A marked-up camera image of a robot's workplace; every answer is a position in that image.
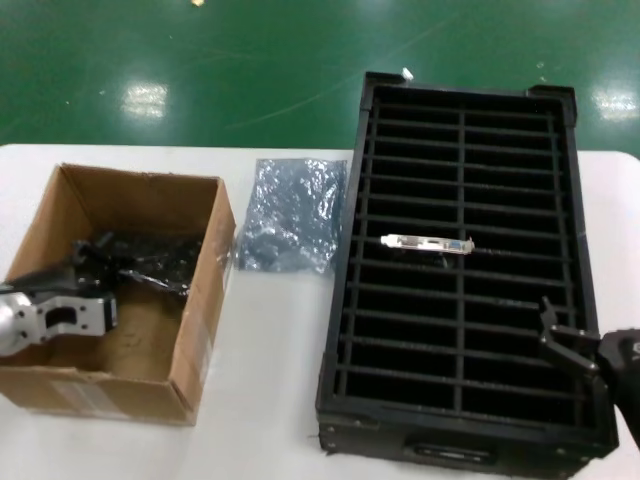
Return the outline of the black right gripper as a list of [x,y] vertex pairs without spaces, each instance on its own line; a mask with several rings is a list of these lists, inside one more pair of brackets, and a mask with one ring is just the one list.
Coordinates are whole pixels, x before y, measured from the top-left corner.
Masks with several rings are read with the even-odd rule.
[[539,304],[539,318],[539,351],[543,359],[574,378],[589,381],[600,375],[601,368],[621,413],[639,414],[638,329],[611,331],[600,341],[598,333],[561,325],[546,296]]

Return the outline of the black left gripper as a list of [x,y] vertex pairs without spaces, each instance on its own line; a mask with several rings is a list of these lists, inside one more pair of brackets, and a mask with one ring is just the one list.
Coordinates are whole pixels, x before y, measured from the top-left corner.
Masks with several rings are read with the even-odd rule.
[[9,281],[9,298],[27,305],[58,299],[105,303],[106,289],[116,289],[127,281],[129,265],[112,259],[106,246],[113,232],[93,240],[73,242],[71,263],[58,263]]

